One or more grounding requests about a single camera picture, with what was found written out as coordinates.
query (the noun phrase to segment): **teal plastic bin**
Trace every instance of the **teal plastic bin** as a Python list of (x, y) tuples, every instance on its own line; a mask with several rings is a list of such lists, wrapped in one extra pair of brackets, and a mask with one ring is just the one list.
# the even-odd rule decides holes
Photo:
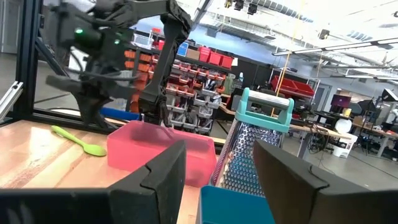
[(205, 186), (200, 190), (196, 224), (274, 224), (264, 197)]

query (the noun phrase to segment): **purple screen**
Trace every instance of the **purple screen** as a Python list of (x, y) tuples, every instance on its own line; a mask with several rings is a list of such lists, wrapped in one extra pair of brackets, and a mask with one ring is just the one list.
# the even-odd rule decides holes
[(348, 108), (350, 101), (351, 101), (350, 96), (333, 95), (333, 99), (331, 99), (331, 105)]

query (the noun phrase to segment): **teal grater handle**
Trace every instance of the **teal grater handle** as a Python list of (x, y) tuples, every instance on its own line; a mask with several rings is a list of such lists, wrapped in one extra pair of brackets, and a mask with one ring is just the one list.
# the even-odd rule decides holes
[[(249, 100), (261, 105), (273, 106), (282, 111), (279, 113), (278, 118), (246, 111)], [(289, 131), (290, 121), (292, 120), (293, 107), (294, 100), (291, 98), (284, 99), (245, 88), (238, 109), (236, 110), (235, 118), (244, 123), (287, 133)]]

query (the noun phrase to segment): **yellow spoon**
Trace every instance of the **yellow spoon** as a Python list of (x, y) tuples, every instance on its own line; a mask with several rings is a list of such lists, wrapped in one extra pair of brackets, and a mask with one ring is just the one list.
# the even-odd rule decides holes
[(69, 132), (67, 132), (66, 130), (58, 127), (58, 126), (51, 126), (51, 129), (59, 134), (62, 137), (65, 137), (67, 139), (70, 139), (72, 141), (74, 141), (75, 143), (81, 145), (83, 147), (83, 150), (93, 156), (106, 156), (106, 150), (101, 147), (101, 146), (97, 146), (94, 144), (87, 144), (85, 142), (83, 142), (82, 140), (76, 138), (74, 135), (70, 134)]

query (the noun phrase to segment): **cheese grater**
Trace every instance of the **cheese grater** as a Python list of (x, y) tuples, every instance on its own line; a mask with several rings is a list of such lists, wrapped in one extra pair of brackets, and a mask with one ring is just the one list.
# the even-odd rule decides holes
[[(280, 109), (277, 118), (246, 111), (248, 102)], [(245, 88), (226, 138), (211, 184), (225, 189), (264, 196), (253, 160), (256, 139), (282, 147), (283, 134), (289, 130), (294, 101)]]

